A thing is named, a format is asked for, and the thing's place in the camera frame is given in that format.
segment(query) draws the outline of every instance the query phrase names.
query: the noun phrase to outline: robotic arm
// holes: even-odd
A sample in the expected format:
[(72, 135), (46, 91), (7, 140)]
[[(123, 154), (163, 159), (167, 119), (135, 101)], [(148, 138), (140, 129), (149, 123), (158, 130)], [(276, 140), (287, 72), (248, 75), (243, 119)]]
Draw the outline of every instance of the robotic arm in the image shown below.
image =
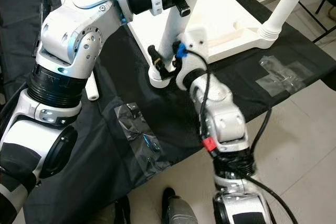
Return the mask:
[[(77, 131), (70, 124), (80, 113), (82, 90), (106, 39), (120, 26), (131, 22), (133, 14), (149, 9), (153, 15), (157, 15), (162, 9), (176, 6), (181, 17), (190, 13), (185, 0), (61, 2), (62, 6), (51, 12), (43, 22), (41, 43), (35, 67), (27, 81), (28, 88), (20, 93), (17, 105), (2, 132), (1, 223), (13, 222), (29, 193), (40, 180), (60, 172), (67, 164), (77, 140)], [(206, 43), (201, 43), (206, 41), (202, 39), (202, 33), (184, 33), (178, 39), (186, 45), (193, 43), (197, 45), (193, 47), (194, 50), (206, 53)], [(205, 92), (204, 69), (205, 66), (199, 59), (188, 56), (181, 60), (176, 72), (177, 85), (190, 91), (198, 111)], [(214, 76), (211, 76), (208, 97), (206, 122), (212, 137), (211, 146), (215, 146), (217, 150), (214, 156), (216, 185), (228, 194), (234, 192), (238, 195), (241, 199), (239, 207), (244, 207), (247, 198), (253, 198), (258, 202), (265, 223), (270, 223), (262, 195), (245, 180), (235, 178), (234, 174), (227, 172), (221, 165), (221, 159), (228, 156), (234, 156), (240, 162), (245, 161), (249, 144), (244, 117), (233, 104), (228, 87)], [(253, 162), (249, 163), (249, 167), (253, 167)], [(217, 205), (222, 209), (223, 202), (233, 204), (229, 197), (220, 200), (217, 197), (215, 209)], [(228, 217), (227, 222), (221, 222), (220, 219), (217, 221), (238, 223), (232, 218)]]

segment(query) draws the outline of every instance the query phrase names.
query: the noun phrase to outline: red connector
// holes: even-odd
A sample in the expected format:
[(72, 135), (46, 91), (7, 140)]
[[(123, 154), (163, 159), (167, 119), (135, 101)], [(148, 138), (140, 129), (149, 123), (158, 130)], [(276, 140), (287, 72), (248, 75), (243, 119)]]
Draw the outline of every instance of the red connector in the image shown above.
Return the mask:
[(211, 136), (203, 140), (202, 144), (207, 149), (208, 152), (212, 152), (216, 148), (215, 141)]

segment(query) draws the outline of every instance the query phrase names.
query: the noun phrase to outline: plastic wrap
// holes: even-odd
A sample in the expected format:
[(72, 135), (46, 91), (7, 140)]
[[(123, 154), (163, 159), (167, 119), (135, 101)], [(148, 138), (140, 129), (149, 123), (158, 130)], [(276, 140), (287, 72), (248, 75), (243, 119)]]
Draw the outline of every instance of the plastic wrap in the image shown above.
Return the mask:
[(290, 94), (298, 92), (306, 86), (303, 81), (313, 75), (298, 61), (284, 66), (274, 56), (263, 56), (259, 63), (269, 75), (260, 78), (257, 83), (272, 97), (285, 90)]
[(114, 109), (137, 161), (149, 179), (170, 167), (160, 144), (136, 103)]

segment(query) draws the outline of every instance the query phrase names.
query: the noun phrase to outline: white floor tile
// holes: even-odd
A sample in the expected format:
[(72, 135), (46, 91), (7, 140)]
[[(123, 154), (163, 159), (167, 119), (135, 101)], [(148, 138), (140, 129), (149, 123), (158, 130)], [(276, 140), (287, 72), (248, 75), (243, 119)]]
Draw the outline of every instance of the white floor tile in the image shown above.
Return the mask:
[(128, 194), (131, 206), (131, 222), (136, 224), (160, 224), (156, 208), (149, 196), (149, 193), (142, 185)]
[(292, 101), (274, 107), (256, 148), (261, 180), (281, 194), (336, 146)]
[(291, 208), (299, 223), (335, 223), (335, 164), (336, 149), (281, 196)]
[(14, 220), (13, 224), (25, 224), (25, 216), (23, 214), (23, 209), (19, 212), (19, 214), (16, 216), (16, 219)]
[[(304, 6), (311, 11), (315, 17), (327, 28), (330, 29), (336, 22), (328, 17), (328, 10), (331, 8), (331, 4), (325, 2), (319, 14), (315, 14), (318, 6), (320, 5), (322, 0), (301, 0)], [(272, 3), (265, 5), (271, 11), (274, 11), (277, 4), (280, 0), (276, 0)], [(315, 22), (315, 20), (309, 16), (309, 14), (298, 4), (291, 15), (287, 19), (287, 22), (294, 27), (296, 30), (300, 31), (303, 35), (305, 35), (308, 39), (314, 40), (320, 35), (324, 33), (324, 30)], [(330, 33), (325, 38), (321, 39), (316, 44), (319, 46), (323, 46), (328, 44), (329, 42), (336, 39), (336, 31)]]
[(336, 92), (322, 81), (306, 87), (290, 97), (305, 114), (322, 130), (320, 141), (336, 138)]
[(199, 224), (215, 223), (212, 196), (215, 193), (213, 165), (209, 154), (202, 150), (158, 174), (145, 186), (161, 215), (162, 193), (172, 187), (192, 207)]
[(274, 218), (277, 223), (279, 224), (292, 224), (293, 222), (290, 220), (284, 209), (281, 207), (281, 205), (274, 201), (270, 204), (270, 208), (272, 209), (272, 212), (274, 214)]
[(336, 60), (336, 39), (323, 47), (321, 47), (323, 51), (329, 54), (332, 58)]

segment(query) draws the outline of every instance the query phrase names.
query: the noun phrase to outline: white pole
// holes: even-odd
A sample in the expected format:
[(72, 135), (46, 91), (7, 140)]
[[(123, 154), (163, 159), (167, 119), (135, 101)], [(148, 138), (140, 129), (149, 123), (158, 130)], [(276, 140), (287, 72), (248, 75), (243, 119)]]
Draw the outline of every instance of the white pole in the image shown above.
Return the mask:
[(91, 73), (88, 81), (85, 85), (86, 95), (90, 101), (95, 101), (99, 98), (98, 88), (96, 84), (96, 79), (94, 78), (93, 72)]
[(263, 23), (258, 33), (265, 40), (276, 40), (282, 25), (300, 0), (281, 0), (269, 19)]
[[(186, 0), (190, 11), (192, 12), (197, 0)], [(164, 32), (161, 38), (160, 46), (158, 52), (163, 56), (165, 64), (169, 65), (172, 57), (173, 57), (173, 49), (172, 45), (176, 41), (177, 36), (184, 32), (189, 19), (191, 17), (191, 13), (181, 18), (179, 10), (176, 8), (176, 6), (173, 6), (170, 8), (169, 16), (167, 19), (166, 26), (164, 28)]]

